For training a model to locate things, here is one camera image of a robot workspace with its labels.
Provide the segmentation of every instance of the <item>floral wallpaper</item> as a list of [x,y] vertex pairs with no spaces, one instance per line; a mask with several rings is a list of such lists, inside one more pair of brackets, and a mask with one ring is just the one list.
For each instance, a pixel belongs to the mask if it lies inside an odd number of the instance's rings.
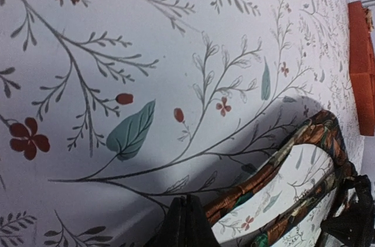
[[[0,0],[0,245],[142,246],[174,197],[215,199],[321,109],[359,171],[346,4]],[[262,212],[316,178],[293,159]]]

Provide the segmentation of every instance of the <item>fabric pattern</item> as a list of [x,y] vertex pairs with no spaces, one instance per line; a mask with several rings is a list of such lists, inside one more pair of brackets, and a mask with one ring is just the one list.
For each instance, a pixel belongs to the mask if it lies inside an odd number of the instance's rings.
[[[310,143],[315,147],[297,146],[300,143]],[[316,162],[321,158],[327,158],[327,154],[329,159],[333,160],[333,164],[324,160],[323,165],[317,166]],[[297,160],[296,170],[293,171],[295,160]],[[303,161],[302,171],[306,172],[305,179],[302,184],[297,184],[298,181],[294,181],[295,176],[300,174],[298,170]],[[237,197],[235,206],[238,206],[241,199],[245,198],[247,201],[239,206],[241,212],[233,210],[234,214],[239,216],[233,217],[231,213],[229,217],[224,217],[213,227],[214,232],[219,238],[228,238],[228,235],[224,235],[225,224],[230,221],[227,225],[230,227],[233,226],[233,221],[244,222],[241,225],[244,228],[242,234],[241,230],[233,227],[228,229],[232,232],[232,237],[241,236],[240,240],[247,242],[246,244],[249,244],[250,240],[253,242],[252,246],[272,246],[302,220],[306,220],[306,215],[341,182],[342,178],[356,176],[356,174],[357,172],[347,159],[346,147],[337,119],[328,111],[322,111],[307,120],[252,178],[207,205],[207,217],[212,221],[211,216],[215,208],[227,204],[226,200],[230,196],[235,196],[240,188],[240,191],[244,193],[241,197]],[[337,199],[337,201],[342,204],[344,199],[347,197]],[[224,211],[232,208],[231,205],[227,205],[226,208],[220,209],[220,213],[223,214]],[[315,218],[311,226],[318,227],[319,220],[322,219]]]
[[322,109],[360,170],[346,0],[0,0],[0,15],[0,245],[142,246],[176,195],[209,203]]

